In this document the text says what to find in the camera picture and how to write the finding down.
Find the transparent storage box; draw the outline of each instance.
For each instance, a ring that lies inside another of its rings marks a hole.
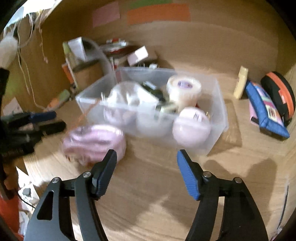
[[[173,135],[173,124],[178,114],[159,113],[144,107],[113,104],[110,106],[101,99],[121,81],[149,81],[164,90],[169,77],[181,74],[192,76],[200,81],[202,94],[198,99],[199,107],[210,114],[211,132],[202,143],[184,147],[177,143]],[[90,124],[109,124],[121,128],[125,133],[140,138],[149,138],[155,144],[186,149],[200,155],[207,155],[223,131],[228,129],[227,111],[218,81],[210,75],[189,73],[173,69],[149,69],[142,67],[120,68],[96,81],[82,91],[76,101],[83,113],[89,111],[86,119]]]

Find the orange sticky note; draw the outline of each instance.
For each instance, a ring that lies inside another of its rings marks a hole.
[[[159,4],[130,10],[127,17],[129,25],[153,21],[190,22],[190,11],[187,4]]]

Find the sticky note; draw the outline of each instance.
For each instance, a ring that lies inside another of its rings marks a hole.
[[[112,2],[94,10],[92,17],[94,28],[120,19],[118,2]]]
[[[157,5],[157,4],[167,4],[172,3],[173,0],[137,0],[130,3],[130,9],[136,9],[139,7]]]
[[[128,24],[150,23],[153,21],[190,22],[190,11],[187,4],[160,4],[140,7],[128,11]]]

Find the green sticky note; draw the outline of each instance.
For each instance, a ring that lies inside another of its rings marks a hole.
[[[146,7],[146,6],[158,5],[158,4],[168,4],[172,2],[173,0],[137,0],[130,4],[130,9],[136,9],[139,7]]]

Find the metal bolt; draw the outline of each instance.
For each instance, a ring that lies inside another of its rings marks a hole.
[[[59,182],[59,177],[55,177],[53,180],[52,180],[52,183],[57,183]]]
[[[83,173],[83,177],[90,177],[90,176],[91,176],[91,173],[90,172]]]
[[[212,174],[210,172],[206,171],[206,172],[203,172],[203,176],[204,177],[211,177]]]
[[[242,179],[240,177],[235,177],[234,180],[236,183],[242,183]]]

